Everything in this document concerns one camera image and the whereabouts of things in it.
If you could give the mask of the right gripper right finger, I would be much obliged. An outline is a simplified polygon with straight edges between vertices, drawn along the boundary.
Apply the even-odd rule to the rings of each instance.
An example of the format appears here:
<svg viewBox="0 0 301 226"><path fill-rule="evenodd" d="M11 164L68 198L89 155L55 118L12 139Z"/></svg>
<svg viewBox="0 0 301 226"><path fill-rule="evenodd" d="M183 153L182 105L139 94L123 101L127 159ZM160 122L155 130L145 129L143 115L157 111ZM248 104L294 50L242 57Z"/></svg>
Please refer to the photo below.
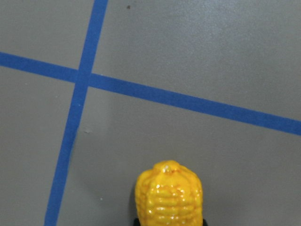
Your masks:
<svg viewBox="0 0 301 226"><path fill-rule="evenodd" d="M208 226L207 221L203 219L203 226Z"/></svg>

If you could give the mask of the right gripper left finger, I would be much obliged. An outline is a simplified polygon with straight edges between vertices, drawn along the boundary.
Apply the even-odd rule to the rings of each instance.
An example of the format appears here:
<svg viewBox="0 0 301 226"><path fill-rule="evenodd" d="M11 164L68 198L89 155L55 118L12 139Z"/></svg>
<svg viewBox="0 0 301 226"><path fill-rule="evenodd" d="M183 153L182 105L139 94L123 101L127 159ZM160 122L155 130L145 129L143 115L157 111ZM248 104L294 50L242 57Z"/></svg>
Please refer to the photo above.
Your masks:
<svg viewBox="0 0 301 226"><path fill-rule="evenodd" d="M135 218L135 219L133 220L132 226L139 226L139 219L138 219L138 218Z"/></svg>

